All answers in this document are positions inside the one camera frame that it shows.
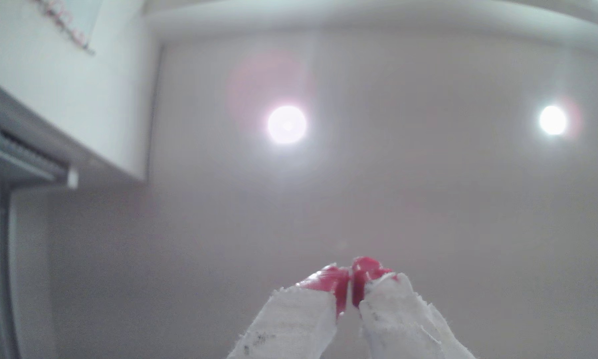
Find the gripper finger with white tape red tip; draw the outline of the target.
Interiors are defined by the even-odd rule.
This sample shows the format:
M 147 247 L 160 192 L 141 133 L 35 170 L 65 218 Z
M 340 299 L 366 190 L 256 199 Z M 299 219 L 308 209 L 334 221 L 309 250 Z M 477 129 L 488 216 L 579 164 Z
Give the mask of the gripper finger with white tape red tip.
M 475 358 L 407 275 L 371 257 L 352 263 L 352 304 L 359 311 L 369 358 Z
M 350 270 L 327 265 L 273 291 L 227 358 L 321 358 L 346 310 Z

